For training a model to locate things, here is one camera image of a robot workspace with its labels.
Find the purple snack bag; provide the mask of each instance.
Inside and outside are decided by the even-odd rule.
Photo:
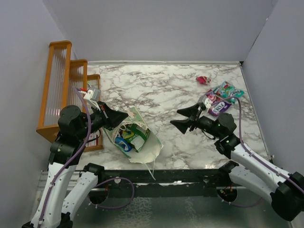
[[[228,103],[226,101],[220,101],[217,105],[214,107],[211,107],[208,111],[209,114],[213,116],[218,116],[220,113],[223,113],[227,111],[231,106],[231,103]]]

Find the wooden organizer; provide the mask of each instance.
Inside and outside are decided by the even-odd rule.
[[[51,143],[59,132],[59,113],[67,105],[77,105],[85,111],[81,101],[72,90],[73,86],[87,89],[92,83],[100,89],[100,76],[87,75],[85,59],[71,60],[72,43],[64,40],[49,44],[46,77],[44,82],[37,132]],[[102,149],[102,135],[98,145],[86,147],[86,151]]]

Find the gray wall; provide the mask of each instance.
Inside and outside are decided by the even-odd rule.
[[[304,174],[304,1],[280,0],[244,62],[275,163]]]
[[[245,60],[276,0],[44,0],[78,58]]]
[[[0,227],[29,221],[49,143],[36,133],[48,44],[64,37],[40,0],[0,7]]]

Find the marble tabletop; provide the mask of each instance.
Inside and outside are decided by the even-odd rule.
[[[155,169],[217,169],[228,159],[221,155],[200,130],[181,134],[170,120],[184,119],[177,109],[192,106],[210,88],[229,81],[245,91],[242,102],[242,136],[252,150],[268,158],[249,99],[240,66],[235,65],[92,65],[89,74],[100,74],[101,100],[115,110],[124,111],[136,106],[149,128],[163,143],[155,160]],[[210,85],[200,85],[197,76],[211,78]],[[238,105],[227,111],[237,124]],[[110,170],[145,170],[146,166],[130,163],[104,135],[104,148],[83,153],[77,168],[95,163]],[[153,162],[147,164],[152,168]]]

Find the red object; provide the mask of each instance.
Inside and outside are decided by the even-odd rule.
[[[196,80],[200,83],[200,84],[204,84],[207,85],[211,82],[211,79],[206,77],[206,76],[199,76],[196,78]]]

